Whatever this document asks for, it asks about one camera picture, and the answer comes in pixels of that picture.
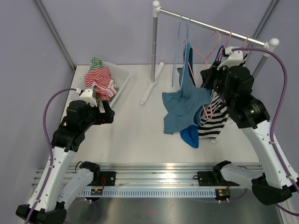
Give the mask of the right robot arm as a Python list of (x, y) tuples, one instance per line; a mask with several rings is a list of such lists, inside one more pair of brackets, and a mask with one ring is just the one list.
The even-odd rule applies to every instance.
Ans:
[(264, 205), (289, 199), (299, 186), (296, 173), (288, 175), (282, 166), (286, 162), (271, 133), (270, 116), (264, 104), (252, 96), (254, 77), (243, 66), (219, 68), (220, 62), (200, 72), (204, 87), (214, 90), (227, 107), (230, 118), (250, 141), (263, 167), (262, 172), (241, 168), (230, 161), (213, 167), (212, 180), (218, 185), (233, 182), (253, 192)]

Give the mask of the grey blue tank top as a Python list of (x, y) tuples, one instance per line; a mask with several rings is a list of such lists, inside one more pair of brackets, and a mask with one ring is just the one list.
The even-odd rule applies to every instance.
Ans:
[(195, 113), (200, 107), (200, 91), (187, 90), (183, 83), (182, 89), (176, 92), (163, 92), (162, 100), (167, 110), (164, 117), (165, 134), (180, 132), (194, 124)]

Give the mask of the green white striped tank top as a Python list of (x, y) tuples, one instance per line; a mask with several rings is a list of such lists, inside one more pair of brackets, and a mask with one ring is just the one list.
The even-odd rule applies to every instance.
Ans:
[(91, 71), (91, 70), (94, 70), (94, 69), (97, 69), (97, 68), (104, 67), (103, 64), (102, 64), (102, 60), (101, 60), (100, 58), (97, 59), (97, 60), (98, 60), (99, 62), (95, 64), (95, 67), (92, 65), (92, 68), (91, 68), (91, 69), (89, 68), (88, 71)]

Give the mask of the light blue wire hanger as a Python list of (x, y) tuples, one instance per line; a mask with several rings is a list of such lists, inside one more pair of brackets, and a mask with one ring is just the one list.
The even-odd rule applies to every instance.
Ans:
[(181, 21), (182, 21), (182, 15), (181, 15), (181, 13), (180, 13), (180, 14), (179, 14), (179, 26), (178, 26), (178, 34), (177, 34), (176, 48), (175, 48), (174, 63), (173, 63), (173, 67), (172, 67), (172, 75), (171, 75), (171, 87), (174, 86), (175, 70), (176, 70), (176, 66), (177, 66), (178, 50), (179, 50), (179, 42), (180, 42)]

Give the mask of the red white striped tank top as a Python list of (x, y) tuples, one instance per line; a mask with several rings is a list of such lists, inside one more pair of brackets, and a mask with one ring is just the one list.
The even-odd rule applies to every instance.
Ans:
[(85, 86), (96, 90), (96, 96), (101, 100), (111, 101), (117, 94), (117, 85), (112, 79), (109, 67), (101, 67), (88, 71), (84, 78)]

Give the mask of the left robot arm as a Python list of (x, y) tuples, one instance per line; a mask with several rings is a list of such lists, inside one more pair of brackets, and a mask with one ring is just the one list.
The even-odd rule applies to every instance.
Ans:
[(67, 114), (54, 132), (50, 156), (38, 186), (26, 204), (19, 205), (16, 215), (27, 224), (62, 224), (67, 210), (88, 185), (104, 184), (100, 166), (83, 162), (76, 175), (63, 185), (64, 175), (74, 158), (86, 131), (93, 125), (111, 124), (115, 112), (107, 101), (104, 112), (83, 100), (70, 102)]

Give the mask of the bright blue tank top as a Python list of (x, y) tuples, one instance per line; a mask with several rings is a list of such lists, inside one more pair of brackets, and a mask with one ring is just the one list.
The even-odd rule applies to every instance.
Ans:
[[(202, 85), (201, 87), (198, 87), (195, 81), (194, 73), (193, 73), (193, 67), (192, 67), (192, 60), (193, 60), (193, 51), (195, 49), (188, 43), (187, 45), (187, 64), (184, 74), (184, 80), (183, 83), (185, 85), (185, 89), (187, 90), (198, 90), (200, 91), (200, 107), (199, 110), (195, 113), (194, 117), (194, 124), (181, 130), (180, 136), (184, 142), (186, 142), (188, 145), (190, 145), (193, 148), (199, 147), (199, 135), (197, 128), (200, 125), (201, 115), (204, 110), (205, 106), (208, 106), (211, 104), (211, 91), (204, 88)], [(178, 69), (178, 72), (180, 74), (180, 80), (182, 77), (183, 68)]]

